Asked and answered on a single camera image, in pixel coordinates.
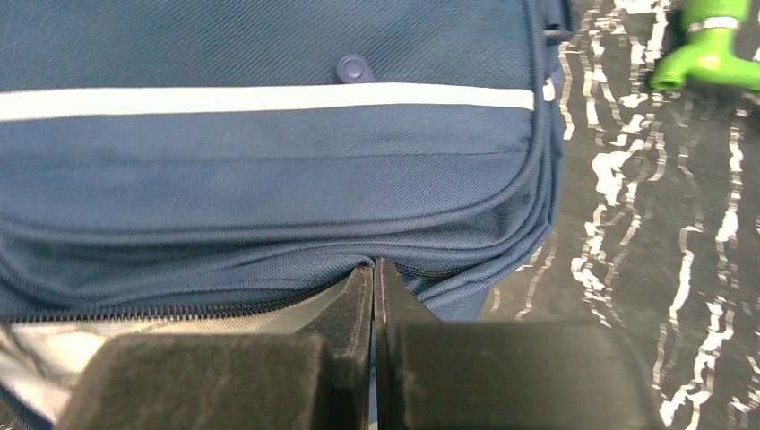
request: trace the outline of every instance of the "marble countertop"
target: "marble countertop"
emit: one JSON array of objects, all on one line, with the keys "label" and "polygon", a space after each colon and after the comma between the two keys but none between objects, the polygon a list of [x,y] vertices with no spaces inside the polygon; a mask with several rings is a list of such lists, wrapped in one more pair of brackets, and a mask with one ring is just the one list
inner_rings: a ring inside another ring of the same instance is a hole
[{"label": "marble countertop", "polygon": [[[667,0],[576,0],[562,47],[559,222],[486,320],[626,331],[674,429],[760,428],[760,107],[740,90],[652,93]],[[760,58],[757,6],[738,53]]]}]

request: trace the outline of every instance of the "blue bag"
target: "blue bag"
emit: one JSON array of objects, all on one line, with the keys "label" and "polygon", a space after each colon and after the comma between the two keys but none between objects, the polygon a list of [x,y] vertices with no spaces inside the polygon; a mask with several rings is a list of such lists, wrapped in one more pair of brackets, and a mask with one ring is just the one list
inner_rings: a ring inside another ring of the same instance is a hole
[{"label": "blue bag", "polygon": [[264,312],[381,257],[478,318],[554,221],[568,1],[0,4],[0,318]]}]

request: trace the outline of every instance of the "white lining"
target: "white lining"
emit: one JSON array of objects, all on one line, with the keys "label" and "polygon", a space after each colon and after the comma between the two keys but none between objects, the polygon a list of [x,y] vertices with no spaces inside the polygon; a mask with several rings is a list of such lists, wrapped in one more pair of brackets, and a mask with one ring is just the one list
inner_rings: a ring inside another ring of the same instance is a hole
[{"label": "white lining", "polygon": [[94,88],[0,93],[0,122],[72,116],[258,112],[383,105],[469,105],[533,110],[533,91],[359,83],[250,88]]}]

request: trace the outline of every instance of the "snap button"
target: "snap button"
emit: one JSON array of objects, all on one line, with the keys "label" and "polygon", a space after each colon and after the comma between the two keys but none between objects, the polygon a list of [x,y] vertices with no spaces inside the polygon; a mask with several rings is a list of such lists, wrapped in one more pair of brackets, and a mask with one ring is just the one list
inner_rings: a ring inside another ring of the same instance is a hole
[{"label": "snap button", "polygon": [[361,56],[345,56],[338,62],[336,69],[338,78],[343,83],[367,83],[374,82],[375,76],[369,68],[367,60]]}]

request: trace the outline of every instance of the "green object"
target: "green object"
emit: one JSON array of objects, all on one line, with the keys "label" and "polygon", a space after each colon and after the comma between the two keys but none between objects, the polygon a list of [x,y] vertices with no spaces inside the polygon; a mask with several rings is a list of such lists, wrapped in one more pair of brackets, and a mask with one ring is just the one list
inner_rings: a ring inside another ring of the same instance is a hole
[{"label": "green object", "polygon": [[684,30],[692,28],[688,44],[657,65],[650,81],[652,88],[680,90],[687,77],[692,77],[760,92],[760,63],[737,58],[733,52],[738,26],[747,20],[751,2],[688,0],[682,20]]}]

